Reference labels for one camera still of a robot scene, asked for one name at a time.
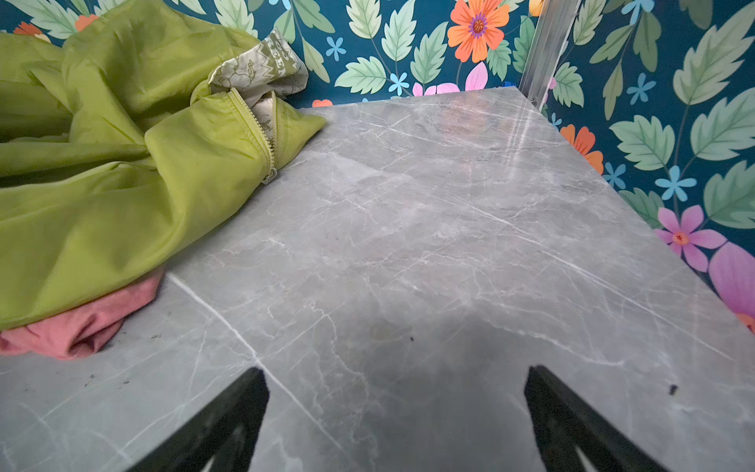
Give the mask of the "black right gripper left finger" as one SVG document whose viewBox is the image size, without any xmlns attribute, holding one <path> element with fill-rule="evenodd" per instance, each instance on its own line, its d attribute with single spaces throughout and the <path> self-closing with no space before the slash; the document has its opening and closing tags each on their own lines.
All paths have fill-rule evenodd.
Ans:
<svg viewBox="0 0 755 472">
<path fill-rule="evenodd" d="M 265 373 L 250 368 L 133 471 L 248 471 L 269 403 Z"/>
</svg>

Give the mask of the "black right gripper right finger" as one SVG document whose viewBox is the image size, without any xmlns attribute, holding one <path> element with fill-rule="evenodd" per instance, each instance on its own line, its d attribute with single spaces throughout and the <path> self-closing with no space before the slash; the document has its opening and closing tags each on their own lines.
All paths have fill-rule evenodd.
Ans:
<svg viewBox="0 0 755 472">
<path fill-rule="evenodd" d="M 528 371 L 524 394 L 548 471 L 664 471 L 547 367 Z"/>
</svg>

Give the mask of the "pink cloth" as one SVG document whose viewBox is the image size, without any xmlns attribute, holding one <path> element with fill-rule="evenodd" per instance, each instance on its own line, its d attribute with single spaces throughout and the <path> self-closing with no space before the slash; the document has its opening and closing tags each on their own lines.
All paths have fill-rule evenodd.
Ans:
<svg viewBox="0 0 755 472">
<path fill-rule="evenodd" d="M 77 360 L 102 350 L 127 317 L 151 304 L 165 267 L 80 307 L 46 320 L 1 332 L 1 354 L 39 354 L 57 360 Z"/>
</svg>

